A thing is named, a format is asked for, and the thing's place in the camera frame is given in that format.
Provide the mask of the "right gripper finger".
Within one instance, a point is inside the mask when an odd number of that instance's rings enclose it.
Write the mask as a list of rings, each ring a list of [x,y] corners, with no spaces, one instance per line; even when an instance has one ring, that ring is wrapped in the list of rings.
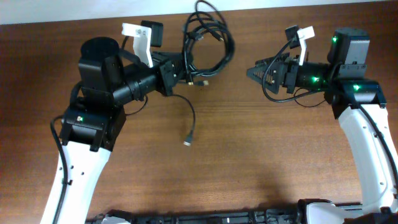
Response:
[[[274,63],[272,64],[271,68],[274,70],[283,70],[285,68],[284,62],[286,59],[289,57],[289,53],[282,53],[279,56],[276,56],[276,59]],[[274,60],[273,57],[261,59],[255,62],[254,68],[260,68],[263,70],[266,70],[267,67],[271,64],[271,62]]]
[[[279,93],[280,76],[276,69],[270,68],[269,71],[267,71],[267,67],[252,67],[247,70],[246,75],[261,85],[262,80],[264,80],[266,89],[274,94]]]

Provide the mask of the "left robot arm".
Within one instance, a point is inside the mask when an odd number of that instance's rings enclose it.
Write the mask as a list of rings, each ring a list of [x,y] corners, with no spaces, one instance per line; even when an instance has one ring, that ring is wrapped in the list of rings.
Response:
[[[126,121],[124,105],[148,93],[172,94],[188,77],[192,54],[154,52],[150,67],[109,37],[95,37],[81,46],[81,80],[70,104],[59,116],[59,133],[50,126],[58,147],[58,164],[42,223],[84,223],[96,184]]]

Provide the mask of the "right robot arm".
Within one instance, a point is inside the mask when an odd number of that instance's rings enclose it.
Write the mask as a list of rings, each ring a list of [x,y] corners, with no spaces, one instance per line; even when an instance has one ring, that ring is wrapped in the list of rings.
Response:
[[[258,60],[246,72],[276,101],[285,88],[289,101],[323,93],[343,130],[354,158],[361,203],[337,205],[320,198],[301,199],[296,208],[269,209],[266,222],[396,223],[397,151],[388,123],[386,98],[377,81],[365,78],[370,38],[365,30],[335,30],[327,63],[306,59],[313,27],[288,27],[287,43],[273,57]]]

